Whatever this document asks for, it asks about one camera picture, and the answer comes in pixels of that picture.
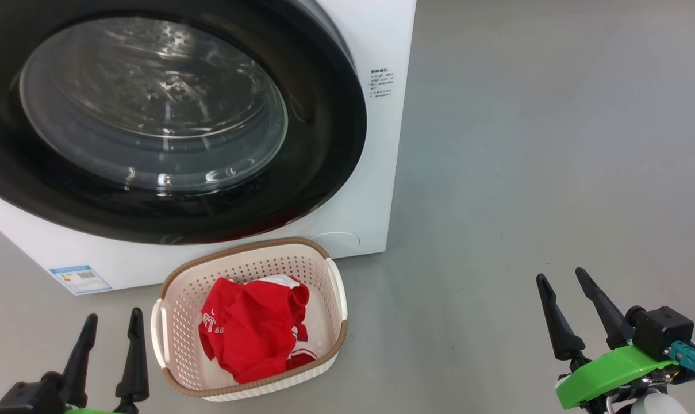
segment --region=washing machine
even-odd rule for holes
[[[0,231],[74,294],[264,239],[384,251],[414,10],[0,2]]]

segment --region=blue connector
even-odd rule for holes
[[[671,344],[669,357],[679,365],[695,372],[695,349],[682,341],[674,341]]]

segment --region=glass door window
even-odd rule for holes
[[[257,174],[287,112],[253,58],[151,18],[87,21],[43,42],[20,83],[29,121],[69,162],[126,187],[213,191]]]

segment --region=brown basket rim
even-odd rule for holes
[[[241,252],[247,252],[247,251],[253,251],[253,250],[258,250],[266,247],[274,247],[274,246],[283,246],[284,244],[303,244],[304,246],[312,247],[312,249],[316,250],[321,254],[324,259],[329,259],[329,254],[327,254],[327,251],[319,246],[319,244],[316,244],[315,242],[308,240],[308,239],[303,239],[300,237],[290,237],[290,238],[285,238],[285,239],[276,239],[276,240],[268,240],[268,241],[258,241],[255,243],[251,244],[245,244],[244,246],[237,246],[237,247],[232,247],[230,249],[227,249],[225,251],[221,252],[214,252],[213,254],[209,254],[207,256],[200,257],[198,259],[194,259],[190,262],[186,262],[182,264],[181,266],[177,267],[176,270],[171,272],[171,275],[166,278],[166,280],[163,282],[163,286],[161,287],[161,299],[166,298],[166,293],[168,291],[168,287],[171,286],[171,283],[174,281],[176,277],[178,277],[181,273],[184,273],[185,270],[188,270],[192,267],[201,265],[206,262],[211,262],[216,259],[221,259],[223,257],[227,256],[233,256],[235,254],[240,254]],[[269,385],[273,384],[274,382],[279,382],[282,380],[286,380],[287,378],[294,377],[295,375],[303,374],[304,372],[310,370],[310,369],[315,369],[315,367],[318,367],[319,365],[325,364],[329,362],[330,359],[332,359],[337,352],[339,352],[340,348],[342,348],[342,345],[344,344],[345,338],[347,338],[347,321],[343,320],[342,325],[340,326],[340,335],[337,337],[337,342],[335,343],[334,346],[332,346],[331,349],[322,357],[313,360],[312,362],[309,362],[306,365],[302,365],[300,367],[297,367],[296,369],[288,370],[287,372],[274,375],[273,377],[268,377],[264,379],[260,379],[258,381],[253,381],[253,382],[247,382],[244,384],[238,384],[238,385],[230,385],[229,387],[223,387],[223,388],[214,388],[211,390],[192,390],[190,388],[185,387],[184,385],[181,385],[175,378],[174,375],[171,374],[171,370],[165,367],[165,369],[162,369],[163,371],[163,377],[166,378],[166,382],[171,385],[174,390],[178,391],[179,393],[184,394],[185,396],[190,396],[190,397],[195,397],[195,398],[206,398],[206,397],[213,397],[213,396],[221,396],[221,395],[226,395],[226,394],[231,394],[231,393],[237,393],[240,391],[245,391],[245,390],[252,390],[253,388],[258,388],[262,387],[263,385]]]

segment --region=white plastic part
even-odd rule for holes
[[[342,322],[347,319],[347,299],[337,266],[324,259],[311,246],[299,243],[279,244],[238,252],[211,259],[184,270],[169,283],[165,298],[153,306],[151,327],[153,351],[161,367],[189,390],[215,390],[237,385],[232,375],[223,370],[216,359],[209,360],[199,340],[198,325],[202,321],[202,306],[212,286],[219,278],[247,283],[271,275],[291,275],[308,286],[306,325],[309,343],[318,357],[326,356],[339,343]],[[162,317],[163,332],[158,327]],[[163,339],[163,351],[160,339]],[[166,340],[171,343],[170,359],[166,357]],[[292,377],[266,385],[209,396],[210,401],[232,401],[260,396],[297,385],[323,374],[334,364],[337,355],[322,364]]]
[[[687,410],[667,394],[650,393],[633,404],[631,414],[687,414]]]
[[[337,265],[332,259],[327,259],[327,266],[329,266],[329,278],[332,280],[332,286],[339,294],[342,320],[347,320],[347,296],[345,296],[345,286],[342,283],[342,275],[340,275],[340,270],[337,269]]]
[[[168,366],[171,354],[168,351],[168,335],[165,328],[158,332],[159,315],[163,327],[165,327],[168,320],[166,318],[166,307],[163,306],[163,299],[158,299],[155,305],[153,305],[153,312],[151,313],[151,343],[153,344],[153,353],[156,355],[158,365],[161,366],[161,369],[165,369]],[[161,339],[163,339],[163,349],[161,349]]]
[[[559,388],[560,385],[562,385],[563,382],[565,382],[568,378],[570,378],[570,375],[566,375],[565,377],[561,377],[557,382],[554,383],[554,389],[556,390]]]

